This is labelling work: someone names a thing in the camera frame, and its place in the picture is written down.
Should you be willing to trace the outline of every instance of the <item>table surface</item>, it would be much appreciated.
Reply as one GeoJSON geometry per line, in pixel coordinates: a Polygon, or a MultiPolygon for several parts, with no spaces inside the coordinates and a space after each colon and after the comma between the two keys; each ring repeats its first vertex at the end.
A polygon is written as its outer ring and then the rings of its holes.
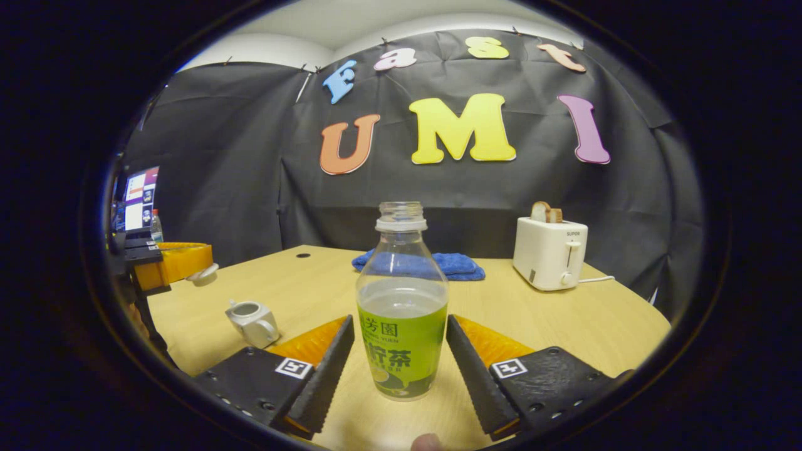
{"type": "MultiPolygon", "coordinates": [[[[354,285],[359,274],[350,264],[360,254],[299,246],[223,268],[207,286],[173,283],[171,291],[148,299],[156,330],[167,341],[179,368],[195,376],[247,346],[225,316],[229,299],[268,306],[282,334],[278,343],[332,319],[353,315],[354,346],[326,423],[313,442],[333,450],[407,451],[417,436],[437,433],[450,450],[490,445],[445,341],[437,378],[422,400],[395,402],[374,388],[358,326],[354,285]],[[302,253],[310,256],[296,257],[302,253]]],[[[450,282],[449,313],[472,319],[535,350],[563,347],[607,376],[636,368],[670,330],[654,307],[614,280],[544,293],[515,271],[512,260],[475,260],[487,278],[450,282]]],[[[588,264],[582,267],[581,278],[602,276],[588,264]]]]}

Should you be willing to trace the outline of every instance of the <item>green tea drink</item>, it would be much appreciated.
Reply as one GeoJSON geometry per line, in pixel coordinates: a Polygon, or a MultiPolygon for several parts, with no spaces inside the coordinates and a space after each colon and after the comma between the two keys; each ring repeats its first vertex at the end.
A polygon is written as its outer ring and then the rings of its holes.
{"type": "Polygon", "coordinates": [[[431,388],[446,323],[443,283],[382,278],[358,292],[359,320],[376,388],[394,400],[416,400],[431,388]]]}

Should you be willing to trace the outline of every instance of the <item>water bottle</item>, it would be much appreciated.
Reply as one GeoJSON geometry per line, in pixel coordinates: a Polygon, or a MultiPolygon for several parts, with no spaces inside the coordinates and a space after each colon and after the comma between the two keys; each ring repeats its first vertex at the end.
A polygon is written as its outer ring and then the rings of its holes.
{"type": "Polygon", "coordinates": [[[161,220],[159,219],[159,209],[153,209],[153,219],[151,221],[151,238],[155,242],[163,242],[164,235],[161,232],[161,220]]]}
{"type": "Polygon", "coordinates": [[[423,243],[420,202],[383,202],[379,244],[357,280],[363,342],[376,388],[416,400],[437,373],[448,307],[448,280],[423,243]]]}

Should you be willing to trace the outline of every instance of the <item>green bottle label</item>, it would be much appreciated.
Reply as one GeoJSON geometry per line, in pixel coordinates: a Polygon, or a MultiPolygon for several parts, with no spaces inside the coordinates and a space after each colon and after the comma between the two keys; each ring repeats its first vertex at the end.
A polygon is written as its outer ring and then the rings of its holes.
{"type": "Polygon", "coordinates": [[[417,318],[387,318],[358,306],[367,361],[380,392],[413,398],[429,390],[437,373],[447,308],[417,318]]]}

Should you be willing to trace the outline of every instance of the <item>foam letter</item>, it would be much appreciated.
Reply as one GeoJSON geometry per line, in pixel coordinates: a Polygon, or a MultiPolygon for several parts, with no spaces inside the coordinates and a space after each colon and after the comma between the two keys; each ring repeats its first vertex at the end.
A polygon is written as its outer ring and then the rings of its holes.
{"type": "Polygon", "coordinates": [[[437,137],[445,144],[455,160],[462,159],[465,148],[476,135],[471,157],[479,161],[515,160],[515,149],[507,142],[501,105],[504,97],[498,94],[475,94],[465,104],[462,116],[457,117],[437,98],[412,102],[410,111],[418,115],[418,150],[412,154],[416,165],[440,163],[444,153],[437,148],[437,137]]]}
{"type": "Polygon", "coordinates": [[[574,61],[571,61],[571,58],[569,58],[571,56],[570,53],[564,50],[560,50],[555,46],[553,46],[552,44],[541,44],[537,46],[537,48],[545,50],[549,54],[549,56],[554,58],[554,61],[557,61],[559,64],[562,64],[563,66],[567,67],[572,71],[584,72],[587,70],[585,69],[585,66],[582,66],[580,63],[575,63],[574,61]]]}
{"type": "Polygon", "coordinates": [[[381,59],[373,65],[377,71],[386,71],[393,67],[406,67],[415,64],[415,49],[399,48],[398,50],[388,51],[381,56],[381,59]]]}
{"type": "Polygon", "coordinates": [[[509,56],[507,49],[501,46],[501,41],[494,38],[478,38],[476,36],[465,39],[468,53],[477,58],[502,59],[509,56]]]}
{"type": "Polygon", "coordinates": [[[354,121],[357,128],[356,150],[347,158],[340,158],[340,138],[348,124],[340,122],[323,129],[323,146],[320,148],[320,169],[330,175],[347,174],[365,164],[371,154],[373,124],[379,122],[378,114],[362,116],[354,121]]]}
{"type": "Polygon", "coordinates": [[[346,83],[354,79],[354,71],[351,70],[353,66],[356,66],[356,61],[349,59],[323,82],[323,86],[327,86],[331,90],[332,105],[336,104],[338,100],[345,94],[348,94],[348,91],[354,87],[353,83],[346,83]]]}
{"type": "Polygon", "coordinates": [[[560,100],[571,113],[573,126],[577,129],[579,145],[574,151],[579,161],[606,165],[610,162],[610,154],[602,146],[596,121],[593,120],[593,104],[585,99],[573,95],[558,95],[560,100]]]}

